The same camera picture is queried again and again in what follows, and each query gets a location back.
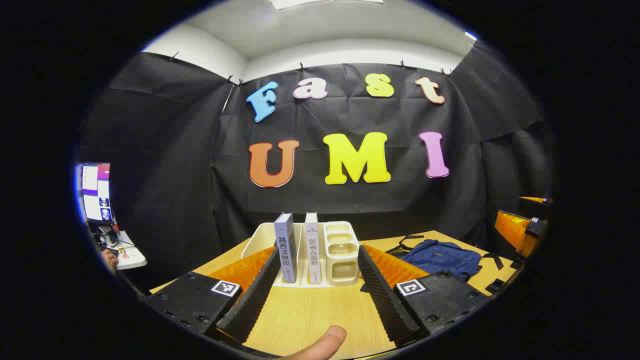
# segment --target ceiling light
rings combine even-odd
[[[309,3],[320,3],[322,1],[334,1],[334,0],[271,0],[273,6],[276,9],[282,10],[290,8],[292,6],[304,5]],[[378,3],[382,4],[383,0],[350,0],[350,1],[365,1],[366,3]]]
[[[471,33],[470,33],[470,32],[468,32],[468,31],[465,31],[465,35],[466,35],[466,36],[468,36],[468,37],[470,37],[470,38],[472,38],[472,39],[474,39],[474,41],[478,40],[478,38],[477,38],[475,35],[471,34]]]

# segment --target person's hand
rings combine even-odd
[[[112,272],[116,271],[116,265],[118,264],[118,258],[109,251],[109,249],[104,249],[102,252],[102,258],[104,262],[107,263],[107,266]]]
[[[283,360],[328,360],[340,348],[347,337],[347,330],[333,325],[329,326],[326,333],[322,335],[311,346],[300,350],[295,354],[282,357]]]

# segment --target light wood tabletop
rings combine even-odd
[[[480,255],[487,251],[450,238],[437,231],[427,231],[416,235],[424,238],[407,239],[403,244],[414,247],[425,239],[452,242],[463,249],[473,250]],[[387,251],[398,245],[404,237],[360,241],[372,247]],[[223,268],[240,259],[248,239],[210,262],[193,270],[202,275]],[[496,278],[507,281],[515,273],[511,260],[501,258],[504,267],[498,270],[492,258],[482,258],[482,269],[472,276],[468,283],[485,295],[491,295],[485,288]],[[152,293],[170,282],[151,289]],[[360,291],[364,284],[362,276],[351,286],[338,288],[283,288],[272,287],[262,313],[244,346],[256,350],[286,356],[315,342],[331,325],[339,325],[347,330],[347,338],[332,359],[367,357],[386,352],[396,346],[387,338],[380,316],[368,293]]]

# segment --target finger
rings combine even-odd
[[[339,326],[329,326],[326,333],[322,335],[311,346],[291,354],[283,359],[286,360],[328,360],[340,348],[347,337],[347,330]]]

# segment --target white book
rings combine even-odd
[[[320,242],[318,241],[318,214],[307,213],[305,219],[305,243],[307,244],[307,258],[309,261],[309,283],[320,284]]]
[[[293,235],[293,214],[280,214],[273,226],[276,231],[276,246],[280,252],[280,268],[284,282],[296,282],[298,266]]]

